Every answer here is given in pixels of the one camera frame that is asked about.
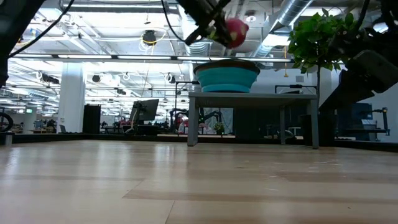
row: bicycle wheel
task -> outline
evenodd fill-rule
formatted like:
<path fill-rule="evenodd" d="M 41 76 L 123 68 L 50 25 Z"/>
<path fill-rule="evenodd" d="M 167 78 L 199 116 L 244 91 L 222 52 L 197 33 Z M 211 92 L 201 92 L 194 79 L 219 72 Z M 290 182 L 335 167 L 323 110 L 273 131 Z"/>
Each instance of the bicycle wheel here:
<path fill-rule="evenodd" d="M 11 128 L 14 125 L 14 120 L 8 114 L 0 112 L 0 120 L 1 120 L 1 117 L 4 118 L 3 124 L 4 123 L 7 124 L 7 121 L 8 121 L 8 125 L 4 128 L 3 124 L 1 124 L 0 125 L 0 132 L 6 132 L 6 131 L 11 130 Z"/>

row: gray table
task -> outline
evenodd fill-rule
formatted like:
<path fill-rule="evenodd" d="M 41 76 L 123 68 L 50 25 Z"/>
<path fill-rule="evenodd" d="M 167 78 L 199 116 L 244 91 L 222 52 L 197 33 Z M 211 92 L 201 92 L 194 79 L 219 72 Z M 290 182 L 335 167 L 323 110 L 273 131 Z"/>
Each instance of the gray table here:
<path fill-rule="evenodd" d="M 319 148 L 318 103 L 316 95 L 254 94 L 254 93 L 189 93 L 188 146 L 198 142 L 199 108 L 270 108 L 280 110 L 280 140 L 285 144 L 285 106 L 306 103 L 311 114 L 312 146 Z"/>

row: chair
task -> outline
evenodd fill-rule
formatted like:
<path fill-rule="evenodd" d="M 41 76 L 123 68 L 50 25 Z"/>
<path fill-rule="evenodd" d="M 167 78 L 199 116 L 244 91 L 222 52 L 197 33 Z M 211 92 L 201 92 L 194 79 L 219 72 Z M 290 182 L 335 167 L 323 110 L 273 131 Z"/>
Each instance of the chair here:
<path fill-rule="evenodd" d="M 60 129 L 61 129 L 61 133 L 65 134 L 67 132 L 67 129 L 62 124 L 60 124 Z"/>

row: table top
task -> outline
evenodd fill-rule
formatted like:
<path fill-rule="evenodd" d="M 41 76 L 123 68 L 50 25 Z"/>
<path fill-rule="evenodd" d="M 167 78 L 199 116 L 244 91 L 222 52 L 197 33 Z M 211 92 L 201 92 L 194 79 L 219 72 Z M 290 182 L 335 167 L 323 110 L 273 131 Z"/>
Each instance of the table top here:
<path fill-rule="evenodd" d="M 201 93 L 191 92 L 190 98 L 196 98 L 199 107 L 253 107 L 268 108 L 296 103 L 308 103 L 316 100 L 316 95 L 303 94 L 258 94 L 258 93 Z"/>

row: table leg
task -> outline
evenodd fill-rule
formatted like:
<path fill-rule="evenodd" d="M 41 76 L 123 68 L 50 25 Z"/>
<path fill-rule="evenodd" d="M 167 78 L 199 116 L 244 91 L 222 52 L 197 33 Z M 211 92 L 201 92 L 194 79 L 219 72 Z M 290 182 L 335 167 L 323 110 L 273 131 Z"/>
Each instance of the table leg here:
<path fill-rule="evenodd" d="M 279 108 L 279 118 L 280 118 L 280 143 L 286 144 L 286 134 L 285 134 L 285 106 Z"/>
<path fill-rule="evenodd" d="M 319 149 L 318 101 L 311 100 L 312 148 Z"/>
<path fill-rule="evenodd" d="M 189 98 L 189 121 L 188 121 L 188 146 L 195 146 L 198 143 L 198 121 L 199 108 L 196 105 L 196 98 Z"/>

